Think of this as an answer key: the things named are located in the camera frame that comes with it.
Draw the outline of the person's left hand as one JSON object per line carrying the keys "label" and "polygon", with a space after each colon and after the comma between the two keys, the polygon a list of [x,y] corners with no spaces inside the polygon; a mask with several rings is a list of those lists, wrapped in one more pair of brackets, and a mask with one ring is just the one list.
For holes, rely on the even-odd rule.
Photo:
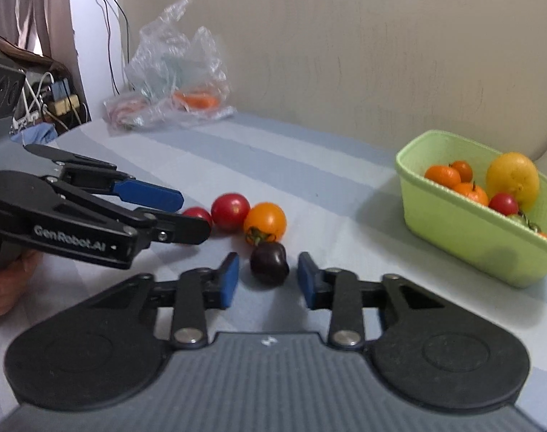
{"label": "person's left hand", "polygon": [[10,312],[27,290],[43,253],[27,250],[0,270],[0,316]]}

